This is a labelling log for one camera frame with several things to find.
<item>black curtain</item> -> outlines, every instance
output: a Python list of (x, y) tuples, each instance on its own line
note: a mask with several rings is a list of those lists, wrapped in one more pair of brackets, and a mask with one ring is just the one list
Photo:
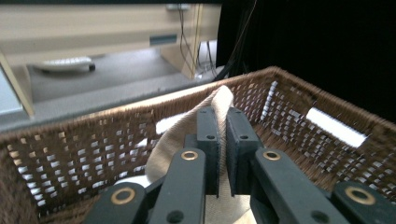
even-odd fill
[[(218, 65), (240, 35), (235, 20), (251, 10), (241, 4), (221, 11)], [(396, 1), (257, 0), (238, 53), (239, 74), (276, 65), (396, 122)]]

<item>screw hole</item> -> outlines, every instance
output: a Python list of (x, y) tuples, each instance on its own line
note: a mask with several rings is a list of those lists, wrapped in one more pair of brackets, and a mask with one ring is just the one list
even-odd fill
[(172, 211), (166, 217), (166, 220), (169, 223), (180, 223), (184, 218), (184, 215), (180, 211)]
[(194, 151), (185, 151), (181, 153), (181, 158), (186, 161), (193, 161), (198, 158), (198, 153)]
[(312, 211), (311, 217), (317, 222), (317, 223), (329, 223), (330, 219), (329, 217), (319, 211)]
[(357, 191), (357, 190), (352, 190), (352, 194), (355, 197), (361, 198), (363, 200), (367, 200), (369, 197), (367, 197), (367, 195), (361, 191)]
[(270, 161), (277, 161), (280, 159), (280, 155), (274, 151), (266, 151), (262, 154), (265, 159)]
[(117, 194), (116, 198), (117, 198), (117, 200), (121, 201), (121, 200), (127, 199), (130, 195), (131, 195), (130, 192), (123, 191), (123, 192), (120, 192), (119, 194)]
[(275, 152), (268, 152), (267, 155), (268, 155), (268, 157), (273, 158), (273, 159), (277, 157), (277, 154), (275, 154)]
[(364, 189), (349, 186), (345, 189), (345, 192), (346, 196), (356, 203), (365, 205), (375, 204), (375, 197)]

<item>beige cloth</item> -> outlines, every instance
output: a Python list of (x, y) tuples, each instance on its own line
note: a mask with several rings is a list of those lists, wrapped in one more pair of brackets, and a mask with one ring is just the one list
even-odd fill
[(166, 175), (173, 155), (183, 148), (184, 137), (189, 133), (196, 133), (196, 113), (206, 106), (214, 108), (220, 135), (220, 178), (219, 197), (207, 195), (205, 200), (205, 223), (234, 223), (239, 218), (238, 223), (254, 223), (249, 211), (249, 196), (231, 197), (230, 184), (226, 169), (226, 116), (230, 106), (233, 106), (233, 94), (225, 87), (221, 86), (210, 96), (204, 99), (193, 110), (189, 111), (179, 122), (168, 129), (159, 140), (148, 158), (146, 175), (151, 182)]

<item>wicker basket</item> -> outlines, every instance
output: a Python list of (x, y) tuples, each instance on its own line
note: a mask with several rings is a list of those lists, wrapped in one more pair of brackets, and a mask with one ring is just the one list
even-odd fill
[[(284, 150), (318, 186), (359, 181), (396, 202), (395, 125), (272, 67), (154, 105), (2, 134), (1, 221), (80, 223), (100, 192), (144, 173), (159, 120), (192, 109), (220, 85), (232, 90), (264, 144)], [(312, 107), (367, 139), (345, 144), (306, 118)]]

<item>black cable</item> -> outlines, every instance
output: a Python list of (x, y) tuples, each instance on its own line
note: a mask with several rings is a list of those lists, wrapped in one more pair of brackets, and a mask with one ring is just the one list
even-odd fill
[(207, 51), (209, 52), (210, 70), (212, 70), (212, 75), (215, 77), (218, 73), (216, 72), (216, 68), (212, 61), (212, 53), (210, 52), (209, 41), (206, 41), (206, 46), (207, 46)]
[(189, 54), (190, 54), (191, 58), (193, 59), (191, 49), (189, 48), (189, 44), (187, 43), (186, 36), (184, 35), (184, 12), (183, 12), (183, 10), (180, 7), (178, 8), (178, 14), (179, 14), (179, 17), (180, 17), (180, 26), (181, 26), (181, 37), (180, 37), (180, 52), (181, 52), (181, 56), (183, 57), (184, 62), (186, 63), (186, 65), (189, 67), (191, 73), (194, 74), (192, 68), (196, 67), (196, 63), (195, 63), (194, 60), (192, 60), (192, 67), (191, 67), (191, 64), (189, 64), (187, 62), (187, 57), (186, 57), (186, 55), (184, 55), (183, 48), (182, 48), (183, 39), (184, 39), (184, 42), (186, 43), (187, 49), (189, 50)]
[(247, 22), (245, 23), (245, 26), (244, 26), (244, 28), (242, 29), (241, 35), (239, 36), (238, 40), (236, 41), (235, 47), (233, 48), (233, 52), (232, 52), (231, 55), (230, 55), (229, 61), (231, 60), (231, 58), (232, 58), (233, 55), (235, 54), (236, 48), (238, 47), (238, 45), (239, 45), (239, 43), (240, 43), (240, 41), (241, 41), (241, 39), (242, 39), (242, 36), (244, 35), (244, 32), (245, 32), (245, 30), (246, 30), (247, 27), (248, 27), (248, 24), (249, 24), (249, 22), (250, 22), (251, 15), (253, 14), (254, 9), (256, 8), (256, 4), (257, 4), (257, 0), (254, 1), (253, 8), (251, 9), (250, 14), (248, 15)]
[(257, 0), (254, 1), (253, 8), (251, 9), (251, 11), (249, 13), (249, 16), (247, 18), (247, 22), (245, 23), (245, 26), (242, 29), (241, 35), (238, 37), (238, 40), (236, 41), (235, 47), (233, 48), (233, 51), (230, 54), (230, 58), (229, 58), (227, 64), (225, 64), (224, 68), (218, 73), (218, 75), (215, 77), (215, 79), (213, 79), (213, 81), (219, 81), (219, 80), (224, 79), (225, 76), (227, 76), (228, 72), (231, 70), (231, 67), (233, 66), (233, 64), (235, 63), (235, 58), (233, 56), (235, 54), (235, 51), (236, 51), (237, 47), (240, 44), (240, 41), (242, 39), (242, 36), (245, 33), (246, 28), (248, 27), (251, 15), (253, 14), (254, 9), (256, 8), (256, 4), (257, 4)]
[(200, 54), (201, 54), (201, 43), (200, 43), (199, 46), (198, 46), (198, 56), (197, 56), (197, 62), (196, 62), (195, 64), (198, 64), (198, 66), (199, 66), (200, 68), (202, 68), (201, 60), (199, 59)]

